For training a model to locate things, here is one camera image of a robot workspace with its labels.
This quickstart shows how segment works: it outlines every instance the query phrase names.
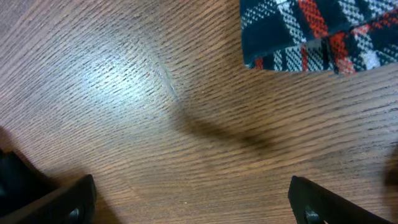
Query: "plaid fabric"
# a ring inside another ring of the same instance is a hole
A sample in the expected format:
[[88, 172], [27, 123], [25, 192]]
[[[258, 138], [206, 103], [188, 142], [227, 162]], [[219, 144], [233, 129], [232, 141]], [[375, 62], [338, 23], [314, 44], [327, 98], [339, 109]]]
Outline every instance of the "plaid fabric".
[[398, 0], [241, 0], [245, 66], [355, 73], [398, 61]]

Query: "wooden surface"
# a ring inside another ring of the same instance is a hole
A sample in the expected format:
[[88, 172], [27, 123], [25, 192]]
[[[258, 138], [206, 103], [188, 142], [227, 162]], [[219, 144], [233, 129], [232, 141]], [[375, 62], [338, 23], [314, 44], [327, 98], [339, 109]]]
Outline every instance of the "wooden surface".
[[0, 3], [0, 146], [96, 223], [295, 223], [292, 175], [398, 221], [398, 65], [247, 70], [238, 0]]

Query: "checkered napkin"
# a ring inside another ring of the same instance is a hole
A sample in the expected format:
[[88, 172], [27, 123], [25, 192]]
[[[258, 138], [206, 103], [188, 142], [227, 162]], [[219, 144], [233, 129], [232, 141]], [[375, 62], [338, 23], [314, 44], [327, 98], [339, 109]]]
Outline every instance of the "checkered napkin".
[[398, 0], [241, 0], [245, 66], [350, 74], [398, 61]]

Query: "wooden table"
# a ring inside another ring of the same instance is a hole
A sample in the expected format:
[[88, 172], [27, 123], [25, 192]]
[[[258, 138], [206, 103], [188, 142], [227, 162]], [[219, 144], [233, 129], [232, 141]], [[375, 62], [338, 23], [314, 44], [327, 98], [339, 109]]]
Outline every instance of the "wooden table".
[[245, 69], [238, 0], [0, 5], [0, 146], [96, 223], [295, 223], [292, 175], [398, 222], [398, 65]]

